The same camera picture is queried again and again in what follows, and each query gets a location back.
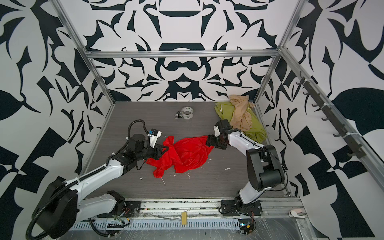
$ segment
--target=black and white patterned wall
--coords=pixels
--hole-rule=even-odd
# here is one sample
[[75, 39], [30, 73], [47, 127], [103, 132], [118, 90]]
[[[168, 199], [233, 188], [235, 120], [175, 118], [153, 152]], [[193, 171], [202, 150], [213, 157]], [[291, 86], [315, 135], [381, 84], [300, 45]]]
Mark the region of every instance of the black and white patterned wall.
[[[288, 50], [383, 159], [383, 1], [310, 0]], [[382, 239], [384, 193], [281, 60], [259, 102], [319, 239]]]
[[1, 1], [0, 60], [1, 239], [25, 239], [48, 184], [82, 170], [110, 103], [47, 0]]
[[254, 99], [271, 57], [108, 58], [95, 65], [116, 101]]
[[62, 0], [92, 51], [277, 48], [297, 0]]

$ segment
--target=green cloth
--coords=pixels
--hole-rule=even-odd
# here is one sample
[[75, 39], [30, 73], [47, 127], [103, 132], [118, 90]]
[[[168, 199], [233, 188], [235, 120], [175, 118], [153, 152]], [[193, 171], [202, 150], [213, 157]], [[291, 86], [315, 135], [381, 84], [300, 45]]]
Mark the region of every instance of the green cloth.
[[[234, 110], [235, 107], [231, 102], [221, 102], [215, 104], [215, 111], [221, 120], [227, 119], [228, 122], [231, 122]], [[265, 129], [251, 109], [247, 109], [247, 112], [249, 112], [252, 116], [252, 128], [245, 132], [245, 135], [258, 143], [262, 143], [266, 139]]]

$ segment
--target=red velvet fabric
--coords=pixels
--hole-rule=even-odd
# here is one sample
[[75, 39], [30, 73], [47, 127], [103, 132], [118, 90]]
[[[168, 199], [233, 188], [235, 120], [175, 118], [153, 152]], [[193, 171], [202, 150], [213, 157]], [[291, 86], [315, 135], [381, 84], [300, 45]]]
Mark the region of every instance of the red velvet fabric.
[[183, 173], [190, 169], [201, 167], [208, 159], [213, 147], [207, 147], [207, 136], [187, 137], [173, 144], [174, 137], [169, 136], [163, 142], [169, 150], [159, 159], [149, 158], [147, 163], [156, 167], [153, 176], [162, 177], [164, 171], [175, 166], [177, 173]]

